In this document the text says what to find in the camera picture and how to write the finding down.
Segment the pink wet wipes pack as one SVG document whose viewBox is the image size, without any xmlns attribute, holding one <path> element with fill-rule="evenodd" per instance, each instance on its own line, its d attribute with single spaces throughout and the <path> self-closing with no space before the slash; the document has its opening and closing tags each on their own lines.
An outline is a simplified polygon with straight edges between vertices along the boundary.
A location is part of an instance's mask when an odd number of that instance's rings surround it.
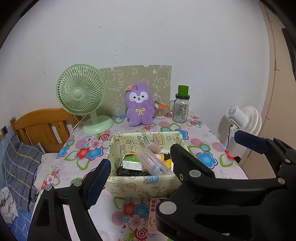
<svg viewBox="0 0 296 241">
<path fill-rule="evenodd" d="M 147 233 L 151 235 L 162 235 L 156 227 L 156 206 L 166 198 L 151 198 L 149 204 L 149 218 L 147 224 Z"/>
</svg>

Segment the black soft object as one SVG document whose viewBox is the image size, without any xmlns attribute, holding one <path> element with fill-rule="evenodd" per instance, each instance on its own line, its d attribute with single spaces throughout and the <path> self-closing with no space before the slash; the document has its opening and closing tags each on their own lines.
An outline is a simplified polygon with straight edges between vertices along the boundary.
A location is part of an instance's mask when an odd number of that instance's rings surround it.
<svg viewBox="0 0 296 241">
<path fill-rule="evenodd" d="M 147 171 L 140 171 L 140 170 L 132 170 L 132 169 L 125 169 L 123 166 L 117 168 L 116 173 L 118 176 L 148 176 L 149 172 Z"/>
</svg>

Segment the crumpled white cloth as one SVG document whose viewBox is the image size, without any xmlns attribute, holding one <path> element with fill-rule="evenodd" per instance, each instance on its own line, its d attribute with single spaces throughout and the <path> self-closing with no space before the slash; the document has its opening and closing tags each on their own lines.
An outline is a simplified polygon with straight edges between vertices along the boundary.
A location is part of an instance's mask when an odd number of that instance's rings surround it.
<svg viewBox="0 0 296 241">
<path fill-rule="evenodd" d="M 18 217 L 18 211 L 16 202 L 8 187 L 4 187 L 0 191 L 0 207 L 4 221 L 8 224 L 13 224 L 15 218 Z"/>
</svg>

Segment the yellow cartoon fabric storage box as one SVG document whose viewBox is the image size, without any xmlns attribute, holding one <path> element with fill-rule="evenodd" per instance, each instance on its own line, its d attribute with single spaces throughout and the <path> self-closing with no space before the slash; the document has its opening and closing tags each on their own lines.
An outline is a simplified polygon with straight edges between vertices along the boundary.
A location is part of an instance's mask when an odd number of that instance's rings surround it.
<svg viewBox="0 0 296 241">
<path fill-rule="evenodd" d="M 170 196 L 181 185 L 175 174 L 158 177 L 120 176 L 117 173 L 125 155 L 133 154 L 149 144 L 155 144 L 167 151 L 173 144 L 188 149 L 179 132 L 116 133 L 106 154 L 106 158 L 111 162 L 111 174 L 105 187 L 111 195 L 130 198 Z"/>
</svg>

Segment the white standing fan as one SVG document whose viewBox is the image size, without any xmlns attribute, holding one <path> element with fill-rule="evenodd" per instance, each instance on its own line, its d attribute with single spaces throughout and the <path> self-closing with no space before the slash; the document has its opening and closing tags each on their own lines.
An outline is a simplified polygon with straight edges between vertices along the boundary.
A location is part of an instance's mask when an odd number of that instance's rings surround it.
<svg viewBox="0 0 296 241">
<path fill-rule="evenodd" d="M 257 136 L 262 127 L 262 118 L 258 110 L 253 106 L 232 105 L 226 112 L 227 118 L 236 126 L 235 130 L 244 131 Z"/>
</svg>

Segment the yellow black item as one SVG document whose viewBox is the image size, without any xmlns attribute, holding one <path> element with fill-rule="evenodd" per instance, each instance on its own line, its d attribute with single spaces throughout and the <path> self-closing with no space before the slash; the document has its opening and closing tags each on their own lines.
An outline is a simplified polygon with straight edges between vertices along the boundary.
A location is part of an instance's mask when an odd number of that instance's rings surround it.
<svg viewBox="0 0 296 241">
<path fill-rule="evenodd" d="M 162 161 L 168 168 L 171 169 L 171 156 L 169 152 L 166 152 L 165 150 L 162 150 L 160 153 L 155 154 L 155 156 Z"/>
</svg>

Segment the grey plaid pillow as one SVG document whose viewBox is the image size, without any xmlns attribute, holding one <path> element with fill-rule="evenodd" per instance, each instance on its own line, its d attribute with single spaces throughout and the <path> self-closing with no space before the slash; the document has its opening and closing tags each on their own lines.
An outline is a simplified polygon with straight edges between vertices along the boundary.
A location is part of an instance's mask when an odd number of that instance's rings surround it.
<svg viewBox="0 0 296 241">
<path fill-rule="evenodd" d="M 2 171 L 6 186 L 16 205 L 24 211 L 34 209 L 38 195 L 34 182 L 43 154 L 41 147 L 27 145 L 17 135 L 11 137 L 4 151 Z"/>
</svg>

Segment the floral tablecloth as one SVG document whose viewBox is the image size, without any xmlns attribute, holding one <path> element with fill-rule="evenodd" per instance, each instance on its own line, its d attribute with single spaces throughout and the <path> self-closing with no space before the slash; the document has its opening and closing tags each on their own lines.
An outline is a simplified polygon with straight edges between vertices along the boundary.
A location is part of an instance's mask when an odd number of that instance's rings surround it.
<svg viewBox="0 0 296 241">
<path fill-rule="evenodd" d="M 246 179 L 246 174 L 226 147 L 195 115 L 185 123 L 175 123 L 169 113 L 155 119 L 149 126 L 131 127 L 126 118 L 115 117 L 111 129 L 86 135 L 77 129 L 60 152 L 46 160 L 49 168 L 40 177 L 38 187 L 70 186 L 82 180 L 106 158 L 111 139 L 116 133 L 179 132 L 187 150 L 214 171 L 217 178 Z M 166 240 L 164 235 L 147 233 L 151 198 L 114 197 L 105 188 L 97 203 L 90 208 L 90 216 L 103 240 Z"/>
</svg>

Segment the green white tissue pack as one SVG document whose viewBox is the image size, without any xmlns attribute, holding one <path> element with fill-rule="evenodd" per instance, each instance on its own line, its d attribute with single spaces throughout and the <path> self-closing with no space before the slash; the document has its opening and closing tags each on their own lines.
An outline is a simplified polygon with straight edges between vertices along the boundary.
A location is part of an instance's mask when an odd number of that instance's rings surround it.
<svg viewBox="0 0 296 241">
<path fill-rule="evenodd" d="M 135 155 L 125 155 L 122 158 L 122 167 L 124 169 L 129 169 L 133 171 L 142 171 L 142 164 L 138 159 L 135 157 Z"/>
</svg>

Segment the glass jar green lid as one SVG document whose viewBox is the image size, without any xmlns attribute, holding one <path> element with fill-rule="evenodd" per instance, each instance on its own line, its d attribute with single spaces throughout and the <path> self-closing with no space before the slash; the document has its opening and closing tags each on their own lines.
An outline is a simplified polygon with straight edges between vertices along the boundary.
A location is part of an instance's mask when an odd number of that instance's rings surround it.
<svg viewBox="0 0 296 241">
<path fill-rule="evenodd" d="M 189 112 L 189 87 L 179 85 L 175 99 L 170 101 L 169 110 L 174 122 L 185 123 L 188 119 Z"/>
</svg>

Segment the cotton swab container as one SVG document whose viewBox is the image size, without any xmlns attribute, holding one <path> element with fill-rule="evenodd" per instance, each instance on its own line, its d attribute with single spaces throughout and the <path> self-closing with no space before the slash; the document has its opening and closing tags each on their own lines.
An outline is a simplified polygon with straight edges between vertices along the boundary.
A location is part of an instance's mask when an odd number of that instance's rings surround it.
<svg viewBox="0 0 296 241">
<path fill-rule="evenodd" d="M 165 111 L 168 108 L 169 108 L 168 105 L 155 101 L 154 102 L 154 109 L 155 109 L 154 117 L 157 119 L 164 118 Z"/>
</svg>

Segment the purple plush toy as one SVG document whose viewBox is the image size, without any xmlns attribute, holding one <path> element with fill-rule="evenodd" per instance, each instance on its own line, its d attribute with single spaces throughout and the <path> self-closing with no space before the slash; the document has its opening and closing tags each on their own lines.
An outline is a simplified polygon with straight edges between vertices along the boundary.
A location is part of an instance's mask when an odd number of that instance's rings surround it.
<svg viewBox="0 0 296 241">
<path fill-rule="evenodd" d="M 152 94 L 146 83 L 135 84 L 126 92 L 125 105 L 129 126 L 149 126 L 153 123 L 155 109 L 152 105 Z"/>
</svg>

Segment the green desk fan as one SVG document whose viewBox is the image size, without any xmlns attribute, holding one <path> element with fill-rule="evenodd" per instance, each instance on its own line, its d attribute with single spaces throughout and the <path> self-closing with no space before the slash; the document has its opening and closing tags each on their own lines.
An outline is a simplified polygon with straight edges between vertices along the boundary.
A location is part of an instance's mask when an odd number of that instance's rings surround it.
<svg viewBox="0 0 296 241">
<path fill-rule="evenodd" d="M 106 83 L 96 68 L 87 64 L 76 64 L 67 68 L 56 85 L 57 99 L 72 115 L 89 115 L 90 120 L 83 124 L 83 133 L 95 135 L 109 130 L 113 120 L 106 115 L 98 115 L 97 109 L 103 104 Z"/>
</svg>

